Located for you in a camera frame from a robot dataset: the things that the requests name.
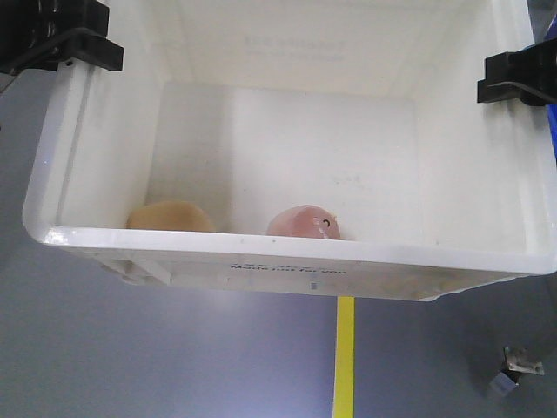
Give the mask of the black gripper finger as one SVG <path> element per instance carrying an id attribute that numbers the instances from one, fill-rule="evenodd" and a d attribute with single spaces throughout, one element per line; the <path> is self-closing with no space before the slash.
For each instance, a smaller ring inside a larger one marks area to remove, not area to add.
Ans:
<path id="1" fill-rule="evenodd" d="M 556 104 L 555 38 L 484 60 L 484 78 L 477 83 L 477 102 L 492 104 L 513 99 L 528 106 Z"/>

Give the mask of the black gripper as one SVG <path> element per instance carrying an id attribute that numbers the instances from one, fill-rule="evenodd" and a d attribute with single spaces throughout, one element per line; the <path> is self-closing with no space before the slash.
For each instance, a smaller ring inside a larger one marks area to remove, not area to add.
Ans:
<path id="1" fill-rule="evenodd" d="M 75 59 L 121 71 L 124 48 L 107 39 L 108 23 L 99 1 L 2 1 L 1 72 L 56 71 Z"/>

